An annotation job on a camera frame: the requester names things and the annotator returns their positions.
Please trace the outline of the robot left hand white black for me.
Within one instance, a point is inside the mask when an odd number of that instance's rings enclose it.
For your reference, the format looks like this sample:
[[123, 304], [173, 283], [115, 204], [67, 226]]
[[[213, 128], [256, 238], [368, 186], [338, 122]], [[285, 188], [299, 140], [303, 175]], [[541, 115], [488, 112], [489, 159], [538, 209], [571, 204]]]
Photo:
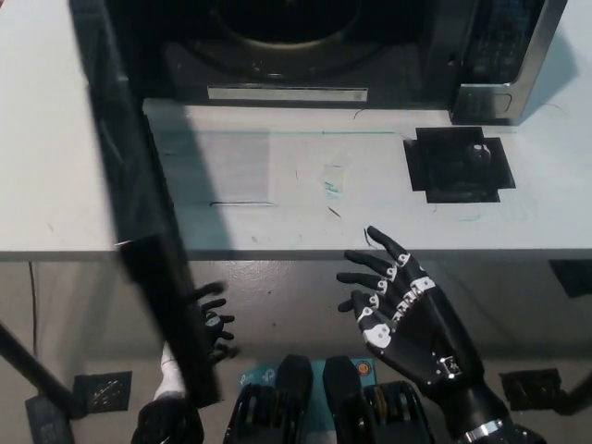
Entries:
[[154, 401], [183, 400], [201, 407], [219, 399], [216, 366], [238, 353], [226, 326], [235, 320], [216, 310], [226, 305], [225, 285], [212, 282], [175, 295], [156, 317], [163, 333], [161, 379]]

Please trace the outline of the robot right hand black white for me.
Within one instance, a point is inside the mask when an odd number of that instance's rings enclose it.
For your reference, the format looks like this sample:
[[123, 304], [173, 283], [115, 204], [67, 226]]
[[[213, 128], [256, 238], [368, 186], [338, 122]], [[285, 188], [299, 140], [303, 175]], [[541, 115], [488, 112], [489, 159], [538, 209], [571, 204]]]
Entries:
[[482, 385], [482, 360], [442, 288], [387, 234], [373, 226], [366, 234], [391, 259], [347, 250], [348, 261], [372, 272], [337, 274], [341, 283], [362, 286], [338, 311], [353, 313], [366, 348], [433, 401]]

